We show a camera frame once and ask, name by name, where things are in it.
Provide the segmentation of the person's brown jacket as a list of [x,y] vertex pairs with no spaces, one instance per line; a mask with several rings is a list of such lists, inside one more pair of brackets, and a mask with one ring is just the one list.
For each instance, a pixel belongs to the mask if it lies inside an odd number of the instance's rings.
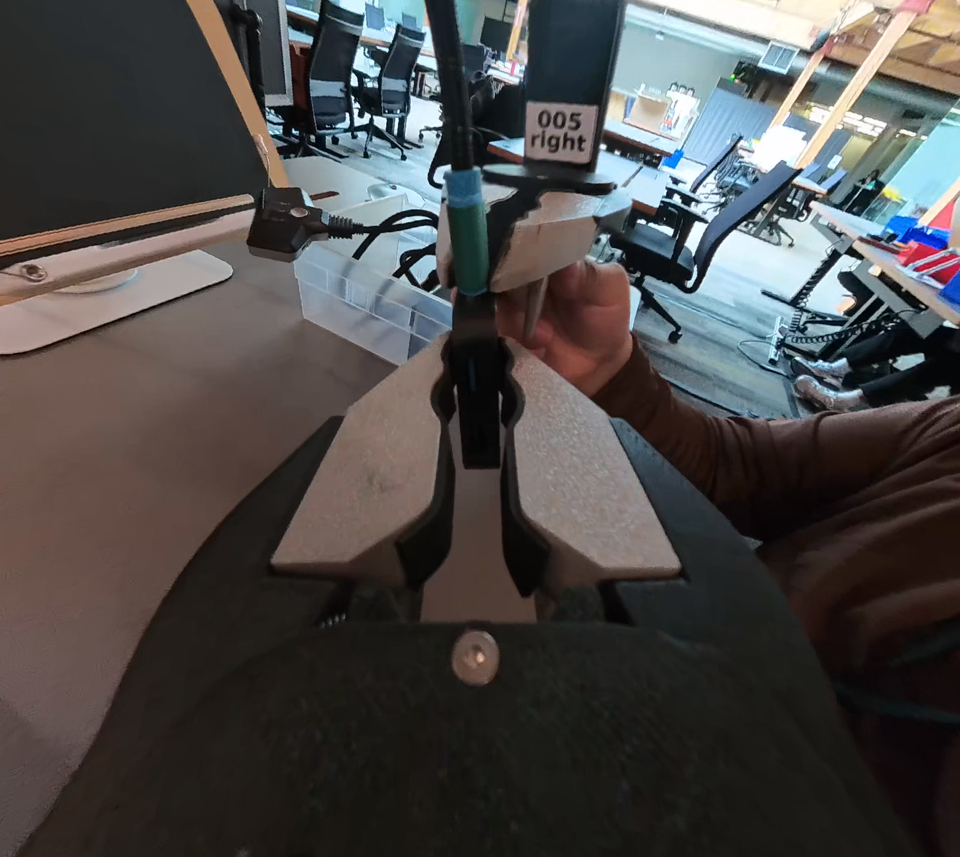
[[859,747],[936,855],[958,855],[958,403],[761,425],[762,561]]

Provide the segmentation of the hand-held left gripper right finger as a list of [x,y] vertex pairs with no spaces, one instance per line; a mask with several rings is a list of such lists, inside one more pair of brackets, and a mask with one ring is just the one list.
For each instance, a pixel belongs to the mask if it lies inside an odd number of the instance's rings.
[[502,548],[519,594],[671,580],[677,552],[606,412],[505,341]]

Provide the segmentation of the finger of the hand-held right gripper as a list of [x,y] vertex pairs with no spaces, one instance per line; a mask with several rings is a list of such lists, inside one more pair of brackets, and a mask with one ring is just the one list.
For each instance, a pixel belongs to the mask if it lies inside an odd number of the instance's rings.
[[[504,289],[504,271],[500,269],[505,260],[504,254],[510,250],[509,238],[512,225],[517,217],[514,207],[503,202],[510,201],[517,194],[517,189],[485,183],[483,197],[486,206],[486,237],[489,261],[487,283],[490,289]],[[436,264],[440,285],[452,288],[457,284],[455,278],[453,248],[450,237],[449,219],[450,191],[443,186],[438,212]]]
[[515,220],[491,259],[489,291],[523,288],[583,259],[593,245],[598,214],[609,197],[546,191]]

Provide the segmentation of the black monitor on wooden board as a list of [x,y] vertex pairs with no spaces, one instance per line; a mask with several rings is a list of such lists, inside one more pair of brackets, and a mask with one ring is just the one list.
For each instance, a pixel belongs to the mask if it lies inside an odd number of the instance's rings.
[[2,268],[259,203],[268,169],[188,0],[1,0]]

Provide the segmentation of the blue storage bin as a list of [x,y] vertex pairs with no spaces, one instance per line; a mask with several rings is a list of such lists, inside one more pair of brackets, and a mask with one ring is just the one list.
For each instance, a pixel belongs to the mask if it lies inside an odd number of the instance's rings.
[[948,246],[950,236],[948,231],[924,225],[918,218],[907,215],[892,216],[884,225],[883,235],[890,238],[895,252],[903,252],[914,246],[942,251]]

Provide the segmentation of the black desk leg frame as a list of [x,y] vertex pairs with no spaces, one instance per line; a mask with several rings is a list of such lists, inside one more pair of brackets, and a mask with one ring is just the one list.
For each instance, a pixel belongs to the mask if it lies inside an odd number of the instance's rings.
[[958,270],[958,253],[904,256],[908,244],[894,229],[832,208],[818,210],[810,226],[825,241],[822,257],[791,294],[762,290],[778,310],[763,363],[788,371],[789,357],[832,359],[857,337],[896,323],[925,337],[942,324],[958,327],[958,302],[944,298]]

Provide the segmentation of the clear plastic storage bin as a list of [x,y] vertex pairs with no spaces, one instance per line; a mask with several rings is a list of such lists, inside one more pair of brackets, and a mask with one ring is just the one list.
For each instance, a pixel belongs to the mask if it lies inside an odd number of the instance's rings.
[[310,245],[294,262],[303,317],[395,365],[446,334],[452,306],[436,275],[437,218],[404,192],[342,210],[382,235]]

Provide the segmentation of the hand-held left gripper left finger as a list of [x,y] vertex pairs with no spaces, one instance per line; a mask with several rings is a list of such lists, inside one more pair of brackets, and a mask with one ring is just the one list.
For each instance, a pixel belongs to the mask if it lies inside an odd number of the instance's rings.
[[450,552],[449,335],[352,405],[271,558],[279,573],[419,589]]

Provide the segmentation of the person's right forearm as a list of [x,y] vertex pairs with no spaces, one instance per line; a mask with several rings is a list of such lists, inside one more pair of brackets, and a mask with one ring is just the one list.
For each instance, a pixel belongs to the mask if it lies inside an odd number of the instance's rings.
[[715,417],[676,397],[634,340],[594,396],[745,537],[811,526],[917,526],[958,535],[959,417],[949,400],[803,419]]

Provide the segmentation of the black office chair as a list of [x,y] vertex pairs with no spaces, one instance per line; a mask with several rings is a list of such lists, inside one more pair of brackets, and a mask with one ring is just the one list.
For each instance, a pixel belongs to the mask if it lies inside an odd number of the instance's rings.
[[290,44],[293,103],[277,111],[281,158],[345,159],[330,145],[357,137],[352,79],[362,30],[361,14],[321,0],[309,47]]
[[715,190],[717,178],[738,157],[738,148],[742,140],[742,133],[733,133],[722,150],[692,181],[685,182],[678,177],[670,177],[663,201],[681,204],[702,215],[717,210],[722,197],[722,193]]
[[426,33],[406,25],[394,28],[393,37],[376,77],[354,70],[352,93],[359,116],[366,120],[363,157],[371,157],[371,143],[378,137],[406,159],[405,127],[411,110],[414,71]]

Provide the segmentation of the person's right hand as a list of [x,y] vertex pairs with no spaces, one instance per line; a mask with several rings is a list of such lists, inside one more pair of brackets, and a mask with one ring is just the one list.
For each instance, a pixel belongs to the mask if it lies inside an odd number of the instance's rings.
[[523,293],[517,289],[498,294],[498,333],[524,347],[581,394],[594,397],[632,355],[630,290],[621,266],[585,258],[548,278],[530,332]]

